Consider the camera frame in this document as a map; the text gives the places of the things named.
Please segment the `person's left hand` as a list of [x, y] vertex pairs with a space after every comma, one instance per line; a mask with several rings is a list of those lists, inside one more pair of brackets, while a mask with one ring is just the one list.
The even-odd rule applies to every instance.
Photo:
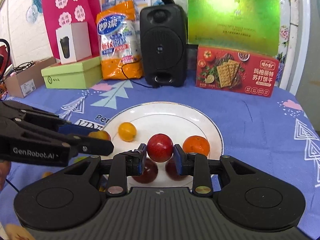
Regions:
[[1, 160], [0, 162], [0, 190], [3, 190], [5, 180], [10, 173], [11, 170], [11, 162]]

